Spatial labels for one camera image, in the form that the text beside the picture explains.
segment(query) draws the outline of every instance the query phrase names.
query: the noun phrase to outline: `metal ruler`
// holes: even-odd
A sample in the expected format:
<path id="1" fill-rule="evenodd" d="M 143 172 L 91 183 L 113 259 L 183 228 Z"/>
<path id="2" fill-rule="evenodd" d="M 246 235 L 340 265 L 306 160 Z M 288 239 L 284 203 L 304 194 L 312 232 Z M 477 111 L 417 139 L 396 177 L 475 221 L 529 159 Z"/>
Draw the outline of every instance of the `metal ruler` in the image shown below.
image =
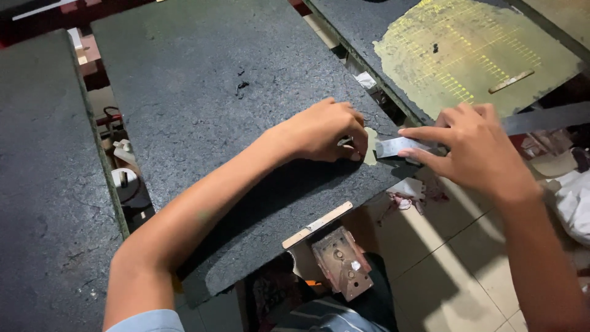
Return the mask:
<path id="1" fill-rule="evenodd" d="M 538 130 L 561 129 L 573 125 L 590 123 L 590 102 L 582 102 L 555 108 L 535 110 L 507 116 L 501 120 L 508 136 L 526 134 Z M 421 148 L 424 150 L 441 147 L 437 142 L 424 142 L 399 137 L 375 143 L 377 158 L 398 155 L 401 149 Z"/>

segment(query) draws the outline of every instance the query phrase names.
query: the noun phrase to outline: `yellow cutting mat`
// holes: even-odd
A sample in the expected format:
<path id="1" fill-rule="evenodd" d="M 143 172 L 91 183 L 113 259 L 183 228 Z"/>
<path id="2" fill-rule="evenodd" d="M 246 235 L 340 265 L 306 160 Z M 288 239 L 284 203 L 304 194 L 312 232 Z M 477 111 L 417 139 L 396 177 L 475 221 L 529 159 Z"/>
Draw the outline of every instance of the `yellow cutting mat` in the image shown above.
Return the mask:
<path id="1" fill-rule="evenodd" d="M 589 0 L 523 0 L 590 50 Z"/>
<path id="2" fill-rule="evenodd" d="M 373 44 L 383 72 L 433 119 L 460 102 L 494 103 L 511 115 L 580 71 L 579 58 L 526 17 L 473 0 L 422 0 Z"/>

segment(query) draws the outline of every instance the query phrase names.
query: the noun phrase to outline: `left hand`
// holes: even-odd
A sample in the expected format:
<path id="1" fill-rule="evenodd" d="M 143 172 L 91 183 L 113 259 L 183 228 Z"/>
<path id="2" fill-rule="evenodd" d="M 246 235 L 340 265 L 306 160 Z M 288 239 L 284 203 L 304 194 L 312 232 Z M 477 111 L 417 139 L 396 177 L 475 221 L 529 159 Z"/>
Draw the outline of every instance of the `left hand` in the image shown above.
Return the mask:
<path id="1" fill-rule="evenodd" d="M 350 103 L 336 103 L 330 97 L 267 130 L 262 138 L 268 144 L 286 149 L 291 158 L 359 161 L 367 151 L 368 134 L 363 125 L 363 115 Z M 338 146 L 345 136 L 352 137 L 354 147 Z"/>

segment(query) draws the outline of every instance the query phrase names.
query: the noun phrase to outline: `sleeve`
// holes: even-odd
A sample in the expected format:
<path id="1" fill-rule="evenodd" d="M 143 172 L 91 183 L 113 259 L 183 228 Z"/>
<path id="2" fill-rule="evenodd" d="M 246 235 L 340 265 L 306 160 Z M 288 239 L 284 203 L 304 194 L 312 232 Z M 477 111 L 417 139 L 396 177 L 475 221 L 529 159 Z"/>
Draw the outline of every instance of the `sleeve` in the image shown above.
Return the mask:
<path id="1" fill-rule="evenodd" d="M 180 317 L 174 310 L 158 309 L 131 316 L 113 325 L 106 332 L 184 332 Z"/>

